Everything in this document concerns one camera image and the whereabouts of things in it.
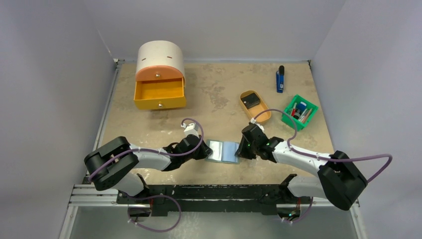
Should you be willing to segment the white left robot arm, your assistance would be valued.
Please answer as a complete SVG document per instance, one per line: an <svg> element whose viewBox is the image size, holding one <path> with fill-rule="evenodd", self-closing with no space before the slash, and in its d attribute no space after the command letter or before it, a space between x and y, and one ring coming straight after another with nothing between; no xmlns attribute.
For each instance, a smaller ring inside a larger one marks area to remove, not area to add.
<svg viewBox="0 0 422 239"><path fill-rule="evenodd" d="M84 164L90 174L89 182L98 191L117 189L141 204L148 199L147 184L142 176L131 173L132 169L172 171L191 159L201 160L211 154L212 149L193 134L159 149L141 148L119 136L89 153Z"/></svg>

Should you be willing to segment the green card holder wallet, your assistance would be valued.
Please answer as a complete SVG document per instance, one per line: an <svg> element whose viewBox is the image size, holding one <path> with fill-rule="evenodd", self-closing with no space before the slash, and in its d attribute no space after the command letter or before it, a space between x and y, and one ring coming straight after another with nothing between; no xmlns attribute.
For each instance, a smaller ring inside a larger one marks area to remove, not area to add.
<svg viewBox="0 0 422 239"><path fill-rule="evenodd" d="M238 142L209 139L207 140L207 146L212 150L212 153L205 161L226 164L240 163L240 158L236 156L236 152L239 148Z"/></svg>

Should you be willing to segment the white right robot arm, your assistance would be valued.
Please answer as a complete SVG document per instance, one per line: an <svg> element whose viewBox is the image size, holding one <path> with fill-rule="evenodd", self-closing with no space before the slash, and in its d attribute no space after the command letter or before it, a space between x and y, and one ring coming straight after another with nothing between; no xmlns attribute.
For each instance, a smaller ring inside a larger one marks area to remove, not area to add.
<svg viewBox="0 0 422 239"><path fill-rule="evenodd" d="M278 137L268 138L263 127L252 123L241 133L237 156L245 159L260 157L311 174L310 177L293 175L286 178L279 190L284 202L290 203L297 197L317 197L347 211L368 185L368 180L341 151L326 154L304 150L299 154L287 141Z"/></svg>

